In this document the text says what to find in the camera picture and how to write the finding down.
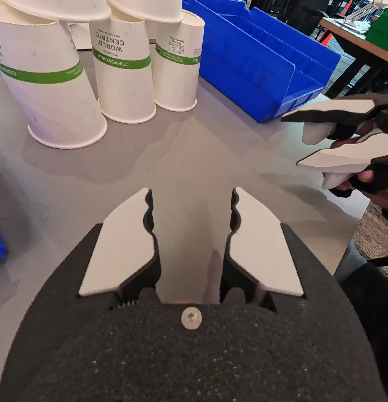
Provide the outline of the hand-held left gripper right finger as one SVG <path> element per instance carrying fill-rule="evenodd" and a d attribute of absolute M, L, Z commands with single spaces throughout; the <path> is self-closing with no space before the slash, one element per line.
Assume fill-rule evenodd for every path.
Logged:
<path fill-rule="evenodd" d="M 241 187 L 231 196 L 220 282 L 220 303 L 229 291 L 243 291 L 245 303 L 262 304 L 267 293 L 303 297 L 303 290 L 280 220 Z"/>

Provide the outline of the person's right forearm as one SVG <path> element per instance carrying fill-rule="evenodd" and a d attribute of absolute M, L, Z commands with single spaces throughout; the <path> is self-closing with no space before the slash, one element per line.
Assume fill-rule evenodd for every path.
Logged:
<path fill-rule="evenodd" d="M 376 195 L 368 195 L 371 202 L 382 208 L 382 215 L 388 220 L 388 189 L 378 192 Z"/>

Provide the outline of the white paper cup green band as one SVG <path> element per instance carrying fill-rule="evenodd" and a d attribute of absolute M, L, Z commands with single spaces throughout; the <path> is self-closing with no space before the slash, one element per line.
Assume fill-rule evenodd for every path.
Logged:
<path fill-rule="evenodd" d="M 159 25 L 151 58 L 157 106 L 174 112 L 196 106 L 204 29 L 204 20 L 186 10 L 180 23 Z"/>
<path fill-rule="evenodd" d="M 89 24 L 101 112 L 113 121 L 144 123 L 157 111 L 146 22 L 112 8 Z"/>
<path fill-rule="evenodd" d="M 182 0 L 110 0 L 117 10 L 133 17 L 157 23 L 180 23 Z"/>
<path fill-rule="evenodd" d="M 66 23 L 0 1 L 0 72 L 36 141 L 76 149 L 105 135 L 106 118 Z"/>
<path fill-rule="evenodd" d="M 4 0 L 4 3 L 36 17 L 65 22 L 104 21 L 112 14 L 105 0 Z"/>

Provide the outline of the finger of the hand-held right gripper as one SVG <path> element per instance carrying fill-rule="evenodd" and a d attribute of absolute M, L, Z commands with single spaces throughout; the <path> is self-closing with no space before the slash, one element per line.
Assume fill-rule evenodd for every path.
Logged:
<path fill-rule="evenodd" d="M 324 139 L 348 140 L 386 105 L 374 99 L 332 99 L 302 106 L 281 117 L 282 122 L 303 123 L 302 142 L 316 145 Z"/>
<path fill-rule="evenodd" d="M 334 189 L 349 181 L 357 190 L 388 189 L 388 134 L 371 132 L 356 143 L 321 149 L 297 166 L 326 173 L 322 188 Z"/>

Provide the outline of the black office chair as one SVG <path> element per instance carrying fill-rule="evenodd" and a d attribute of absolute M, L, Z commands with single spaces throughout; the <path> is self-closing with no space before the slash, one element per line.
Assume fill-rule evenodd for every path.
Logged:
<path fill-rule="evenodd" d="M 258 8 L 299 32 L 310 36 L 323 17 L 328 17 L 330 0 L 252 0 L 249 10 Z"/>

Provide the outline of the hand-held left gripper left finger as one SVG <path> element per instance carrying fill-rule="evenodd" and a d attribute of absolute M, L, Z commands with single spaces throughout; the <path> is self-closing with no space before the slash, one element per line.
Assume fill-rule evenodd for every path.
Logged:
<path fill-rule="evenodd" d="M 155 289 L 161 262 L 153 229 L 152 191 L 142 188 L 104 220 L 79 296 L 115 293 L 133 304 L 142 289 Z"/>

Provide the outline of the wooden table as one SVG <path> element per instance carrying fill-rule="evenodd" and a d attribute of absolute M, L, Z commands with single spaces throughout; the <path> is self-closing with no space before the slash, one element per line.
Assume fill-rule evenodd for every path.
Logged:
<path fill-rule="evenodd" d="M 350 31 L 340 22 L 340 19 L 326 17 L 319 22 L 319 25 L 326 29 L 319 43 L 322 43 L 332 34 L 342 50 L 354 58 L 354 61 L 328 88 L 325 94 L 328 98 L 339 96 L 364 66 L 369 67 L 368 71 L 352 86 L 347 94 L 362 93 L 374 78 L 388 73 L 388 51 L 367 41 L 364 36 Z"/>

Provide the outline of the green plastic bin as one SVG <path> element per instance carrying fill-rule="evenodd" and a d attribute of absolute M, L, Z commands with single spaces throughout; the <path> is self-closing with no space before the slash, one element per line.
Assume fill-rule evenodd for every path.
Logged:
<path fill-rule="evenodd" d="M 366 40 L 378 45 L 388 45 L 388 9 L 373 22 L 366 33 Z"/>

